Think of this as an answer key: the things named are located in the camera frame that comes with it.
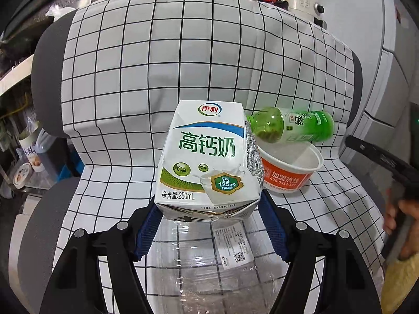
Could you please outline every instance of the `silver bolt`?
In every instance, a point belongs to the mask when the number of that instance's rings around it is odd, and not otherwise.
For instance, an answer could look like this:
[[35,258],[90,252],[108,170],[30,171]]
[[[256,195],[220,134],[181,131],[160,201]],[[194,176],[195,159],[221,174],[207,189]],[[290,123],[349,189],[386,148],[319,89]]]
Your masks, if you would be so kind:
[[347,232],[346,230],[341,230],[339,232],[339,236],[343,239],[347,239],[347,238],[349,238],[349,232]]
[[295,224],[295,226],[297,227],[298,230],[306,230],[307,229],[307,224],[305,224],[304,222],[297,222]]
[[119,230],[124,230],[124,229],[128,228],[128,222],[125,222],[125,221],[119,222],[117,224],[117,228]]
[[79,237],[81,237],[81,236],[83,236],[84,235],[84,230],[83,229],[77,229],[75,232],[74,232],[74,236],[76,236],[77,238],[79,238]]

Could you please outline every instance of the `person's hand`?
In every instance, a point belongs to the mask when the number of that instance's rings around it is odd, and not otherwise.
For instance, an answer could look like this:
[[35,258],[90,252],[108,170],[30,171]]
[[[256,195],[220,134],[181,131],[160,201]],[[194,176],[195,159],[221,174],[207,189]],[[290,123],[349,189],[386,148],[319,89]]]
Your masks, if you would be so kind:
[[[399,209],[416,219],[400,252],[399,258],[405,260],[419,252],[419,202],[416,200],[400,200]],[[399,209],[391,203],[387,203],[385,206],[383,229],[388,235],[391,235],[397,226],[395,217]]]

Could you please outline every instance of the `white milk carton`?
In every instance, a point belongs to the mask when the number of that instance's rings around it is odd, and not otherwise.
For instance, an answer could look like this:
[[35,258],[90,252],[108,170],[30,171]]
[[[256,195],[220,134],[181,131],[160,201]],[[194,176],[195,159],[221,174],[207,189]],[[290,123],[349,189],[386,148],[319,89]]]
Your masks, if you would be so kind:
[[244,219],[262,185],[263,165],[242,105],[179,102],[157,170],[155,203],[165,217]]

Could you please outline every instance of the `green plastic bottle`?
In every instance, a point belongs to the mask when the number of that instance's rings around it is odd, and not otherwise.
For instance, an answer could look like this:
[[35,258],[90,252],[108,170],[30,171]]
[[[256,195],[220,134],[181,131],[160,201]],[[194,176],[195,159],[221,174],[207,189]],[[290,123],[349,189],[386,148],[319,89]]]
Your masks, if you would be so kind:
[[254,135],[268,143],[325,141],[334,130],[332,116],[323,111],[267,107],[247,119]]

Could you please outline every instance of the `orange label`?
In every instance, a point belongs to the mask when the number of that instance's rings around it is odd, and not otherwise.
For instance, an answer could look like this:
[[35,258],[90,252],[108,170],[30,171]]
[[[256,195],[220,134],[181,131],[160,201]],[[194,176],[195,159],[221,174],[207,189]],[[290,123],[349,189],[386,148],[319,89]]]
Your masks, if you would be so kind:
[[262,158],[265,181],[279,190],[295,190],[310,178],[310,174],[297,174],[283,170]]

